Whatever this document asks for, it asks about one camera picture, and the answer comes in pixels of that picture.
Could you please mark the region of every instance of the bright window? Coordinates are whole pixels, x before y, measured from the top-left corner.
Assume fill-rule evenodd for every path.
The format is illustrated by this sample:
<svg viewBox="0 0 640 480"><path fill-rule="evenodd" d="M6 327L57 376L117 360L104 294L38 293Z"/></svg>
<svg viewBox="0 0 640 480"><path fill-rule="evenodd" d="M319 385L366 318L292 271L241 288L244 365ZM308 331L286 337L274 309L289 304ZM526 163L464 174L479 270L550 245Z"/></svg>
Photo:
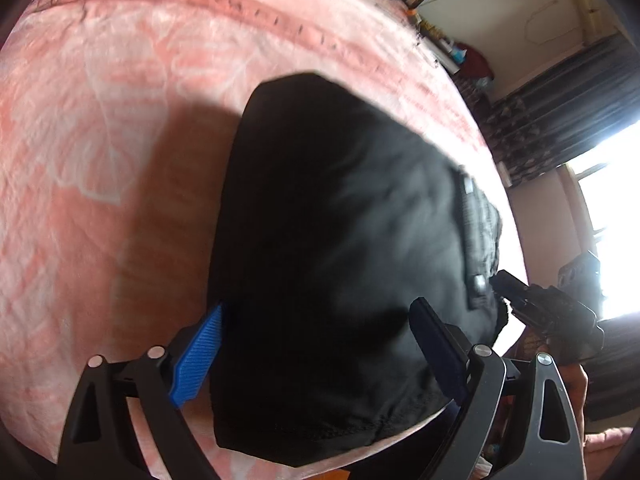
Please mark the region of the bright window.
<svg viewBox="0 0 640 480"><path fill-rule="evenodd" d="M569 162L593 224L605 318L640 310L639 166L640 123Z"/></svg>

